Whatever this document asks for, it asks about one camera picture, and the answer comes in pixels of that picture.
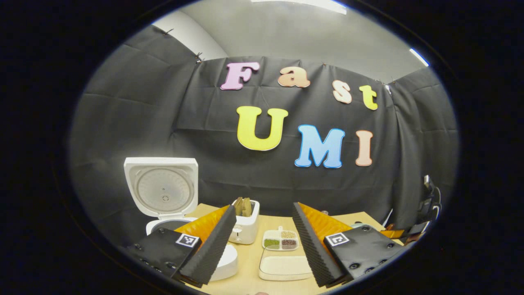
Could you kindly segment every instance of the pink letter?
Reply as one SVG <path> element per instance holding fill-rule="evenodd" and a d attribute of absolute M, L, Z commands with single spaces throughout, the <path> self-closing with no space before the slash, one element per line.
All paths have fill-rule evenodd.
<path fill-rule="evenodd" d="M 227 64 L 229 71 L 227 72 L 226 82 L 220 86 L 222 90 L 239 90 L 244 86 L 240 83 L 240 78 L 247 82 L 251 78 L 251 69 L 257 71 L 260 69 L 260 64 L 257 62 L 232 62 Z"/>

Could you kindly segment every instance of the letter u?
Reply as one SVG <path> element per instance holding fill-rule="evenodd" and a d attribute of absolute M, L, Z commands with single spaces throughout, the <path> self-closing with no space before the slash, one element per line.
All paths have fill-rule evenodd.
<path fill-rule="evenodd" d="M 271 132 L 266 139 L 260 139 L 255 135 L 257 116 L 262 113 L 262 109 L 243 106 L 236 109 L 236 112 L 239 114 L 237 137 L 241 145 L 257 151 L 269 151 L 278 146 L 282 139 L 282 127 L 284 118 L 288 116 L 288 111 L 283 109 L 269 109 L 267 111 L 268 115 L 271 116 Z"/>

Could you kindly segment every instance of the ceiling light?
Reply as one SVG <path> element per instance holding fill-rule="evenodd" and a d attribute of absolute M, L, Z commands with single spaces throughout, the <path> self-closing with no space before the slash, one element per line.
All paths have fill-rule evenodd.
<path fill-rule="evenodd" d="M 331 11 L 334 11 L 334 12 L 341 13 L 343 15 L 345 15 L 347 13 L 346 12 L 346 8 L 342 4 L 339 4 L 338 2 L 332 1 L 332 0 L 251 0 L 251 2 L 253 2 L 253 3 L 254 2 L 291 2 L 291 3 L 300 3 L 300 4 L 308 4 L 308 5 L 313 5 L 313 6 L 316 6 L 316 7 L 328 9 L 328 10 L 331 10 Z"/>
<path fill-rule="evenodd" d="M 427 63 L 427 62 L 426 62 L 426 61 L 425 61 L 425 60 L 420 56 L 420 54 L 418 54 L 415 50 L 413 50 L 413 48 L 411 48 L 409 51 L 410 51 L 411 53 L 413 53 L 413 55 L 416 56 L 416 57 L 419 59 L 419 61 L 421 61 L 421 62 L 422 62 L 426 67 L 429 66 L 429 63 Z"/>

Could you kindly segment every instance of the foam letter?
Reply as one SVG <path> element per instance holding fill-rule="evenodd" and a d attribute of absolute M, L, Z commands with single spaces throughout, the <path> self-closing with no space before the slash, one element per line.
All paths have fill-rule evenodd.
<path fill-rule="evenodd" d="M 307 73 L 299 67 L 287 67 L 280 70 L 282 76 L 278 77 L 278 83 L 285 87 L 307 87 L 311 84 L 308 81 Z"/>
<path fill-rule="evenodd" d="M 236 112 L 239 114 L 237 138 L 241 145 L 257 151 L 268 151 L 278 146 L 282 139 L 282 127 L 288 111 L 283 109 L 267 111 L 271 116 L 271 132 L 266 139 L 260 139 L 255 135 L 257 116 L 262 113 L 260 108 L 244 106 L 236 109 Z"/>
<path fill-rule="evenodd" d="M 371 158 L 369 157 L 371 150 L 371 138 L 373 133 L 366 130 L 358 130 L 358 159 L 355 161 L 355 164 L 358 166 L 369 166 L 372 163 Z"/>
<path fill-rule="evenodd" d="M 319 166 L 324 157 L 324 167 L 326 168 L 340 168 L 342 162 L 340 161 L 340 150 L 342 148 L 342 138 L 346 134 L 340 129 L 331 129 L 327 134 L 324 142 L 320 139 L 320 134 L 313 125 L 300 125 L 298 131 L 302 133 L 302 146 L 300 147 L 300 156 L 295 161 L 298 167 L 311 166 L 309 154 L 313 155 L 315 165 Z"/>
<path fill-rule="evenodd" d="M 371 86 L 369 85 L 360 86 L 359 90 L 362 91 L 362 96 L 366 107 L 370 110 L 376 110 L 378 105 L 373 102 L 373 97 L 377 97 L 377 93 L 371 90 Z"/>
<path fill-rule="evenodd" d="M 335 99 L 339 102 L 343 103 L 350 103 L 351 102 L 351 94 L 348 92 L 350 90 L 350 86 L 346 82 L 342 82 L 340 80 L 333 81 L 333 95 L 335 96 Z"/>
<path fill-rule="evenodd" d="M 232 62 L 227 64 L 228 72 L 226 82 L 220 86 L 222 90 L 239 90 L 244 86 L 240 83 L 240 78 L 247 82 L 251 78 L 251 69 L 257 71 L 260 69 L 260 64 L 257 62 Z"/>

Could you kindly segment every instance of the yellow letter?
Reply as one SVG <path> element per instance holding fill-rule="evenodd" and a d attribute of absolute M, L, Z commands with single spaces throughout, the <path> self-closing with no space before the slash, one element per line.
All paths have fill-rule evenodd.
<path fill-rule="evenodd" d="M 355 161 L 355 164 L 358 166 L 369 166 L 372 163 L 371 158 L 369 157 L 371 151 L 371 138 L 373 133 L 366 130 L 358 130 L 358 159 Z"/>
<path fill-rule="evenodd" d="M 285 87 L 307 87 L 311 84 L 304 69 L 299 67 L 287 67 L 280 70 L 282 76 L 278 77 L 278 83 Z"/>
<path fill-rule="evenodd" d="M 350 90 L 350 86 L 346 82 L 342 82 L 340 80 L 333 81 L 333 95 L 335 96 L 335 99 L 339 102 L 343 103 L 350 103 L 351 102 L 351 94 L 348 92 Z"/>
<path fill-rule="evenodd" d="M 360 86 L 360 91 L 362 91 L 362 96 L 364 98 L 364 104 L 370 110 L 378 109 L 378 105 L 373 102 L 373 97 L 377 97 L 377 93 L 371 90 L 371 86 Z"/>
<path fill-rule="evenodd" d="M 288 116 L 288 111 L 283 109 L 269 109 L 267 113 L 271 116 L 271 132 L 266 139 L 260 139 L 255 135 L 255 125 L 257 116 L 262 110 L 257 107 L 239 107 L 236 109 L 239 114 L 237 138 L 241 145 L 250 150 L 269 151 L 274 149 L 282 139 L 282 127 L 284 118 Z"/>

